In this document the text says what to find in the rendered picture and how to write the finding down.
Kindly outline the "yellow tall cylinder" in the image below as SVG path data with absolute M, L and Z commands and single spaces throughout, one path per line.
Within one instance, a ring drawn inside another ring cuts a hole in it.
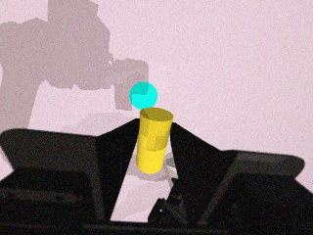
M 136 165 L 142 172 L 156 173 L 162 168 L 173 114 L 151 107 L 142 109 L 139 119 Z

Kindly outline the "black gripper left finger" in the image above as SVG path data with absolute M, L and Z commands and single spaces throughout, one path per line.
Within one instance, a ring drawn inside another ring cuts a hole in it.
M 99 136 L 15 128 L 0 134 L 0 147 L 13 170 L 34 167 L 87 173 L 97 220 L 111 220 L 139 128 L 139 118 Z

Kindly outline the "cyan circle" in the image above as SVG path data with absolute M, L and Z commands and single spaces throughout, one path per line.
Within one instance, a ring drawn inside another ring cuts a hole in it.
M 139 110 L 151 108 L 157 101 L 157 90 L 149 82 L 138 82 L 130 90 L 130 101 Z

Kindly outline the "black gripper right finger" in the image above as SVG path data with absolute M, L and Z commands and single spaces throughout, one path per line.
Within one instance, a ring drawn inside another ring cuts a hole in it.
M 206 220 L 238 172 L 296 179 L 305 167 L 304 160 L 294 155 L 221 151 L 176 122 L 171 124 L 170 144 L 188 224 L 207 224 Z

